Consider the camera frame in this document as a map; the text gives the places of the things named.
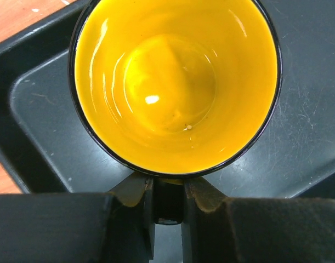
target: cup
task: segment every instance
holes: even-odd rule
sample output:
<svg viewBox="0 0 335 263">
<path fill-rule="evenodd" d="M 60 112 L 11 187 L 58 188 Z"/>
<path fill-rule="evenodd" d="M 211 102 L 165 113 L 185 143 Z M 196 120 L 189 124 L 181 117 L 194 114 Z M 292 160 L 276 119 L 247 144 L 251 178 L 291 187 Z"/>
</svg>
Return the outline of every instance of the cup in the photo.
<svg viewBox="0 0 335 263">
<path fill-rule="evenodd" d="M 279 42 L 255 0 L 92 0 L 69 52 L 87 132 L 123 165 L 164 178 L 242 156 L 280 93 Z"/>
</svg>

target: tray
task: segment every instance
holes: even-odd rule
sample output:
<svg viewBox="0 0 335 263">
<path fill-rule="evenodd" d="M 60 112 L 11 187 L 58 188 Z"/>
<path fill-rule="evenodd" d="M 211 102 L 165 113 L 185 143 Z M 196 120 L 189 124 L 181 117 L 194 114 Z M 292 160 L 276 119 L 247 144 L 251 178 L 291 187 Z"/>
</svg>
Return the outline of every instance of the tray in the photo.
<svg viewBox="0 0 335 263">
<path fill-rule="evenodd" d="M 85 4 L 0 44 L 0 161 L 24 192 L 107 191 L 132 173 L 90 138 L 71 101 L 67 49 Z M 262 4 L 282 49 L 280 101 L 255 145 L 205 178 L 233 197 L 335 198 L 335 0 Z M 180 235 L 156 227 L 154 262 L 182 261 Z"/>
</svg>

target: black tray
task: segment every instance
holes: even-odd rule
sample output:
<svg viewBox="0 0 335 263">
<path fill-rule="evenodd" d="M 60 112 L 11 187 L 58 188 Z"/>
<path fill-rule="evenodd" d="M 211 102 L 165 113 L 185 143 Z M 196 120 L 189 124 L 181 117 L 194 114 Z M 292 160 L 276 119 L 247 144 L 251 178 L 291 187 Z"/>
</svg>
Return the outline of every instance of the black tray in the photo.
<svg viewBox="0 0 335 263">
<path fill-rule="evenodd" d="M 24 192 L 107 191 L 132 173 L 90 138 L 71 101 L 67 49 L 85 3 L 0 44 L 0 161 Z M 282 49 L 280 101 L 255 145 L 205 178 L 234 197 L 335 198 L 335 0 L 262 3 Z M 182 261 L 180 235 L 157 226 L 154 262 Z"/>
</svg>

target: table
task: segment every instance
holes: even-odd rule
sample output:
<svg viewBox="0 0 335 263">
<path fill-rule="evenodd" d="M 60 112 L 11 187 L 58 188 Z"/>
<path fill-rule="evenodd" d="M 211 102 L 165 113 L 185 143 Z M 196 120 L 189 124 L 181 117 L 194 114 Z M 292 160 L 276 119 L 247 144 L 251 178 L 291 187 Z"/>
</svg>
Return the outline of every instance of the table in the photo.
<svg viewBox="0 0 335 263">
<path fill-rule="evenodd" d="M 75 0 L 0 0 L 0 42 Z M 0 165 L 0 193 L 20 193 Z"/>
</svg>

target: mug rim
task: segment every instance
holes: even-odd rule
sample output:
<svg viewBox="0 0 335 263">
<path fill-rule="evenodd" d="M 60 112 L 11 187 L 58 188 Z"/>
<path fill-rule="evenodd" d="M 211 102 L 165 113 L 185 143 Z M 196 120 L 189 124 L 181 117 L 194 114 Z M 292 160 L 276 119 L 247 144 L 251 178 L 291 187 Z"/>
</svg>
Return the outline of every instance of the mug rim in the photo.
<svg viewBox="0 0 335 263">
<path fill-rule="evenodd" d="M 80 100 L 78 98 L 78 94 L 77 94 L 77 89 L 76 89 L 76 82 L 75 82 L 75 58 L 76 58 L 76 51 L 77 51 L 77 43 L 78 40 L 80 38 L 80 35 L 82 33 L 83 27 L 85 26 L 88 17 L 90 16 L 90 14 L 92 13 L 92 11 L 94 10 L 94 8 L 97 6 L 97 4 L 100 2 L 101 0 L 90 0 L 89 3 L 84 7 L 83 11 L 81 12 L 79 18 L 77 19 L 75 28 L 73 30 L 72 33 L 72 37 L 71 37 L 71 41 L 70 41 L 70 47 L 69 47 L 69 59 L 67 62 L 67 76 L 68 76 L 68 82 L 70 85 L 70 94 L 72 97 L 72 101 L 73 104 L 75 106 L 76 112 L 84 126 L 84 128 L 86 129 L 86 131 L 88 132 L 88 134 L 90 135 L 90 137 L 96 142 L 96 144 L 98 144 L 107 154 L 110 155 L 110 157 L 112 157 L 113 159 L 115 159 L 116 161 L 118 161 L 119 163 L 121 163 L 122 165 L 134 170 L 134 171 L 138 171 L 144 174 L 148 174 L 148 175 L 153 175 L 153 176 L 158 176 L 158 177 L 162 177 L 162 178 L 168 178 L 168 179 L 189 179 L 189 178 L 196 178 L 199 176 L 204 176 L 210 173 L 213 173 L 217 170 L 220 170 L 228 165 L 230 165 L 231 163 L 233 163 L 234 161 L 236 161 L 238 158 L 240 158 L 242 155 L 244 155 L 253 145 L 254 143 L 259 139 L 259 137 L 263 134 L 265 128 L 267 127 L 269 121 L 271 120 L 271 117 L 274 114 L 276 105 L 278 103 L 279 100 L 279 95 L 280 95 L 280 91 L 281 91 L 281 87 L 282 87 L 282 54 L 281 54 L 281 48 L 280 48 L 280 44 L 279 44 L 279 39 L 274 27 L 274 24 L 272 23 L 272 20 L 270 19 L 270 16 L 268 14 L 268 12 L 266 11 L 266 9 L 263 7 L 263 5 L 260 3 L 259 0 L 251 0 L 255 6 L 258 8 L 258 10 L 260 11 L 261 15 L 263 16 L 263 18 L 265 19 L 271 36 L 272 36 L 272 40 L 274 42 L 274 46 L 276 49 L 276 57 L 277 57 L 277 83 L 276 83 L 276 88 L 275 88 L 275 94 L 270 106 L 270 109 L 262 123 L 262 125 L 260 126 L 260 128 L 258 129 L 258 131 L 255 133 L 255 135 L 250 139 L 250 141 L 242 148 L 240 149 L 235 155 L 233 155 L 232 157 L 226 159 L 225 161 L 214 165 L 210 168 L 204 169 L 204 170 L 200 170 L 200 171 L 196 171 L 193 173 L 184 173 L 184 174 L 168 174 L 168 173 L 160 173 L 157 171 L 152 171 L 152 170 L 148 170 L 142 167 L 139 167 L 127 160 L 125 160 L 124 158 L 122 158 L 121 156 L 119 156 L 118 154 L 116 154 L 112 149 L 110 149 L 108 147 L 108 145 L 106 145 L 100 138 L 99 136 L 96 134 L 96 132 L 94 131 L 94 129 L 92 128 L 92 126 L 89 124 Z"/>
</svg>

